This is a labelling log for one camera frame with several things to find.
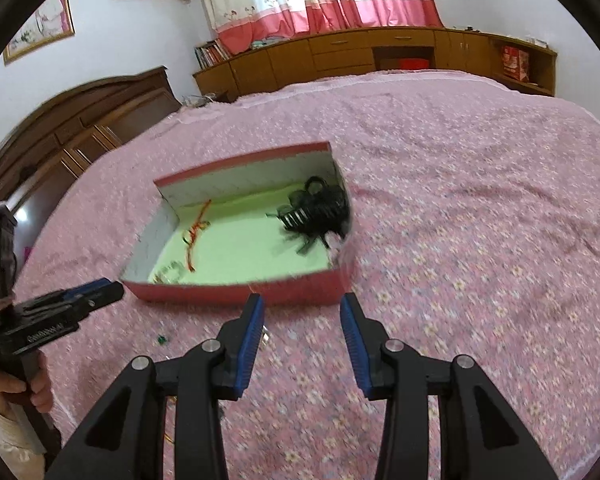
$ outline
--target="black hair clip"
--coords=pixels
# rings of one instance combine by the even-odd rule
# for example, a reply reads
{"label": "black hair clip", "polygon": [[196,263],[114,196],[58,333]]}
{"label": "black hair clip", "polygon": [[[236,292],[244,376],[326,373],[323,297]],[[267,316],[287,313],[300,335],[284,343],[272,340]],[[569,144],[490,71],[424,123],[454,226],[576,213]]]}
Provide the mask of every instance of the black hair clip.
{"label": "black hair clip", "polygon": [[278,218],[286,231],[305,236],[305,244],[298,253],[307,254],[318,238],[329,249],[325,238],[328,232],[344,238],[349,202],[340,186],[330,186],[323,178],[312,176],[304,183],[304,189],[289,194],[289,204],[269,216]]}

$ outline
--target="floral bedspread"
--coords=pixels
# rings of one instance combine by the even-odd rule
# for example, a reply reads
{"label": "floral bedspread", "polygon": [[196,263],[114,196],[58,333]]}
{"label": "floral bedspread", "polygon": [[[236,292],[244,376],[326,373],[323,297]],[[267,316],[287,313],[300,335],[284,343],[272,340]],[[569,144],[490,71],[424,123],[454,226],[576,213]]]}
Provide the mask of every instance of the floral bedspread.
{"label": "floral bedspread", "polygon": [[[600,124],[559,99],[459,72],[375,73],[184,109],[72,187],[18,297],[115,279],[160,202],[154,178],[311,140],[331,142],[352,192],[367,315],[422,354],[473,355],[559,475],[580,478],[600,452]],[[47,349],[65,439],[134,356],[184,354],[237,313],[127,294],[92,314]],[[356,389],[338,307],[270,308],[266,325],[251,386],[225,406],[230,477],[373,478],[384,405]],[[435,424],[430,442],[436,478]]]}

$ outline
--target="framed picture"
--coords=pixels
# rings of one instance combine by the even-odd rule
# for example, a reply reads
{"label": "framed picture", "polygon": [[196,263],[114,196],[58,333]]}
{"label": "framed picture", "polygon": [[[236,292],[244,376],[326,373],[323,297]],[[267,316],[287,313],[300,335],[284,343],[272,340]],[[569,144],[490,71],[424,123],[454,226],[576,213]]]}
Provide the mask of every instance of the framed picture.
{"label": "framed picture", "polygon": [[74,34],[69,0],[45,0],[4,49],[4,63]]}

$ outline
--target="cabinet door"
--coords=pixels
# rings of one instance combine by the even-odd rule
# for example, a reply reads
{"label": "cabinet door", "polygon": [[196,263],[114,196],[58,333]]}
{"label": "cabinet door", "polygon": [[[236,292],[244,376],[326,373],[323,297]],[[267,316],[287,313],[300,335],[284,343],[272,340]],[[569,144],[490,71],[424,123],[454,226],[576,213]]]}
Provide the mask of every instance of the cabinet door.
{"label": "cabinet door", "polygon": [[115,150],[116,145],[110,136],[99,131],[95,126],[80,134],[65,148],[76,163],[86,170],[105,153]]}
{"label": "cabinet door", "polygon": [[464,34],[437,30],[435,37],[436,68],[439,70],[466,70]]}
{"label": "cabinet door", "polygon": [[318,76],[309,40],[290,41],[267,49],[278,86],[314,81]]}
{"label": "cabinet door", "polygon": [[112,133],[119,144],[125,144],[179,109],[180,103],[167,90],[159,88],[116,108],[98,121],[97,126],[104,126],[103,130]]}
{"label": "cabinet door", "polygon": [[489,38],[479,34],[464,35],[466,71],[485,77],[492,77],[491,48]]}
{"label": "cabinet door", "polygon": [[240,95],[275,92],[278,90],[269,54],[259,50],[230,61]]}
{"label": "cabinet door", "polygon": [[235,84],[234,73],[228,62],[222,63],[202,72],[194,74],[202,95],[214,93],[222,96],[226,93],[227,100],[232,103],[238,98],[238,87]]}
{"label": "cabinet door", "polygon": [[7,201],[18,225],[13,237],[18,272],[42,227],[64,194],[82,174],[82,168],[67,154],[56,156],[24,182]]}

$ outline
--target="red box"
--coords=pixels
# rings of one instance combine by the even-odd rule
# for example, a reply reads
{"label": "red box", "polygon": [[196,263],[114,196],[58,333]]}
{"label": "red box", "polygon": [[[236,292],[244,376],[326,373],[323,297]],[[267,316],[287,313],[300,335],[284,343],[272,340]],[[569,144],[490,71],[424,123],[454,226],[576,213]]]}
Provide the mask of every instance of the red box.
{"label": "red box", "polygon": [[529,82],[529,53],[515,46],[502,47],[504,74],[517,81]]}
{"label": "red box", "polygon": [[426,70],[429,68],[429,60],[412,57],[400,60],[400,70]]}
{"label": "red box", "polygon": [[[349,194],[349,225],[339,251],[318,241],[302,255],[313,258],[310,263],[298,260],[297,247],[289,245],[302,239],[290,241],[282,222],[267,216],[282,205],[281,196],[287,200],[289,189],[314,175],[347,191],[328,142],[247,153],[156,180],[162,203],[120,280],[146,301],[241,306],[256,292],[269,306],[339,303],[350,289],[355,261]],[[192,215],[202,214],[209,225],[193,245],[195,275],[187,274],[183,237]]]}

